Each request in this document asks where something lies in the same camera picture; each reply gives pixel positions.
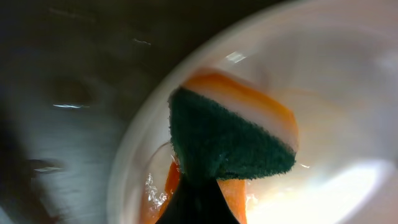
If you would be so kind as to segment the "cream plate with red stain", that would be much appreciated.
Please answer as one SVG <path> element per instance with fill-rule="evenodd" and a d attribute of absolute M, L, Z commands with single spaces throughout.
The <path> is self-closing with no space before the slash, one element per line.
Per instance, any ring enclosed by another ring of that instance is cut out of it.
<path fill-rule="evenodd" d="M 396 223 L 397 0 L 300 1 L 212 38 L 114 161 L 110 223 Z"/>

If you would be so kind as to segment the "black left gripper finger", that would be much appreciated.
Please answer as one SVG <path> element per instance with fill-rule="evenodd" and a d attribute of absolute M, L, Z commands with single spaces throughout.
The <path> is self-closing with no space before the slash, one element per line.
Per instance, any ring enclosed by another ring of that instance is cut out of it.
<path fill-rule="evenodd" d="M 156 224 L 239 224 L 215 179 L 195 185 L 183 175 Z"/>

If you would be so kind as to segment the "green and yellow sponge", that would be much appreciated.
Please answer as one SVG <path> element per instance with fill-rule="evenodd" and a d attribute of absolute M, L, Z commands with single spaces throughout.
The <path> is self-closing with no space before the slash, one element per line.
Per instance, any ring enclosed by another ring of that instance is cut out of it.
<path fill-rule="evenodd" d="M 196 72 L 169 98 L 170 141 L 152 156 L 139 223 L 156 223 L 185 175 L 215 179 L 229 209 L 246 223 L 246 184 L 289 172 L 299 148 L 293 112 L 242 79 Z"/>

